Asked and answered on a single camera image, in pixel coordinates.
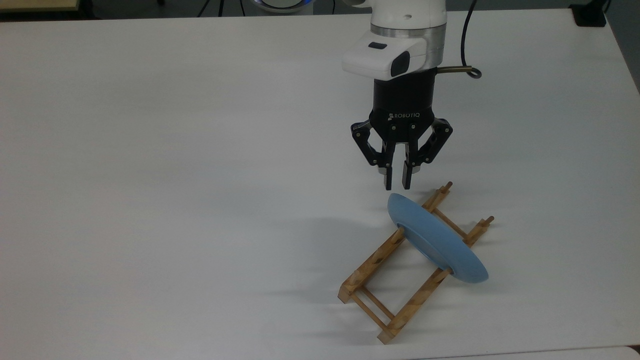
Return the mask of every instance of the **silver metal ring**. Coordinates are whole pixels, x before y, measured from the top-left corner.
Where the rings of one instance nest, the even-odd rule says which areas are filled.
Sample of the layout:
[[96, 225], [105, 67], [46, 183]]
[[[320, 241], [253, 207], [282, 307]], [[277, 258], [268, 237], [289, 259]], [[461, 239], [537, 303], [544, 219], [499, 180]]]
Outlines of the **silver metal ring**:
[[371, 32], [388, 38], [421, 38], [439, 31], [444, 31], [446, 27], [447, 24], [426, 29], [388, 29], [371, 24]]

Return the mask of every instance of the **robotiq logo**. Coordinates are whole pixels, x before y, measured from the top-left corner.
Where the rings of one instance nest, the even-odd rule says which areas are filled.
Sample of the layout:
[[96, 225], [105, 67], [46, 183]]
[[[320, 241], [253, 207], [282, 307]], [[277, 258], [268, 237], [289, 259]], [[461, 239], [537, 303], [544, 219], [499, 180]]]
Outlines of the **robotiq logo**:
[[407, 114], [389, 114], [389, 121], [393, 119], [407, 119], [407, 118], [415, 118], [420, 117], [420, 113], [407, 113]]

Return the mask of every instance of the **table surface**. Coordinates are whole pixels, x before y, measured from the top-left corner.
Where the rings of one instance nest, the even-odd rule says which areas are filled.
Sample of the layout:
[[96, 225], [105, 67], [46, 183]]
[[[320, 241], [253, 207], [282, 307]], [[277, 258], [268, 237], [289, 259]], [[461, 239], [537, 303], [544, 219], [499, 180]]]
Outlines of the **table surface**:
[[[460, 62], [451, 13], [443, 65]], [[366, 15], [0, 24], [3, 359], [415, 359], [640, 342], [640, 96], [610, 28], [478, 12], [434, 111], [454, 134], [394, 191], [466, 230], [390, 345], [341, 282], [394, 230], [351, 138], [372, 81], [340, 69]], [[396, 165], [401, 160], [396, 158]], [[370, 289], [433, 271], [403, 244]]]
[[0, 12], [74, 11], [80, 0], [0, 0]]

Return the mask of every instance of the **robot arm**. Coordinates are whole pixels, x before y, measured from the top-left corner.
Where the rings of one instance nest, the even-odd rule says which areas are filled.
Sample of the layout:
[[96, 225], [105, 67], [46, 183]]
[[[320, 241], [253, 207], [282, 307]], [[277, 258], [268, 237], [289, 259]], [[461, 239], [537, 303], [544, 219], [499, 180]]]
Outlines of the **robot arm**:
[[[396, 145], [404, 144], [403, 186], [409, 189], [412, 174], [421, 164], [433, 161], [453, 132], [431, 110], [435, 76], [467, 72], [479, 77], [479, 72], [467, 66], [438, 68], [447, 26], [445, 0], [343, 1], [372, 8], [371, 29], [342, 58], [345, 71], [374, 79], [369, 120], [353, 124], [351, 134], [369, 164], [385, 176], [387, 190], [391, 190]], [[382, 139], [380, 151], [368, 142], [371, 129]], [[430, 135], [419, 145], [427, 130]]]
[[388, 81], [442, 63], [445, 0], [344, 0], [372, 8], [371, 30], [344, 55], [342, 68]]

